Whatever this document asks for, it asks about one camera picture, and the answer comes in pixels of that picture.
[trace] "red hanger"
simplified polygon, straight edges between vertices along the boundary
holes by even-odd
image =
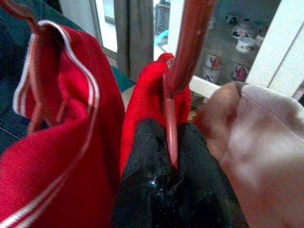
[[[215,0],[185,0],[176,57],[168,61],[163,76],[164,112],[171,165],[178,168],[178,142],[175,93],[183,91],[192,79],[207,33]]]
[[[43,120],[46,120],[50,126],[57,125],[62,120],[66,104],[63,102],[57,114],[57,118],[53,117],[44,100],[41,75],[39,74],[41,45],[43,44],[43,38],[50,36],[50,34],[38,24],[35,14],[28,6],[17,4],[12,0],[0,0],[0,5],[12,16],[25,19],[28,22],[31,31],[36,35],[32,45],[28,68],[31,90],[36,104],[31,121],[28,125],[28,133],[41,129]]]

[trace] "light pink cloth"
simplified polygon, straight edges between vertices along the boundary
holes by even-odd
[[[304,227],[304,108],[246,85],[219,161],[252,228]]]

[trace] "gray curtain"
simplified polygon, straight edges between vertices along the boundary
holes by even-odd
[[[153,61],[153,1],[114,0],[117,66],[132,81]]]

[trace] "red fabric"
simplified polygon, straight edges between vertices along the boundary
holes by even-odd
[[[45,42],[41,75],[47,104],[56,114],[65,99],[65,121],[4,152],[0,160],[0,227],[110,227],[119,185],[124,106],[96,39],[67,27],[61,29],[93,80],[87,80],[67,49],[55,53],[54,44]],[[89,111],[93,81],[97,89],[93,88]],[[24,89],[26,85],[18,95],[26,97],[26,116],[30,117],[34,100],[30,89]]]
[[[122,175],[129,158],[137,124],[152,118],[165,127],[162,112],[162,76],[172,54],[162,54],[157,61],[148,64],[140,73],[123,121],[120,174]],[[191,109],[189,88],[175,95],[177,124],[187,121]]]

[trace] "red jacket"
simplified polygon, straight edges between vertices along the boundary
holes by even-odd
[[[93,37],[51,21],[61,51],[46,41],[41,75],[46,102],[64,122],[8,148],[0,160],[0,227],[109,227],[119,185],[119,148],[124,106],[106,56]],[[34,99],[28,54],[14,94],[14,110],[27,118]]]

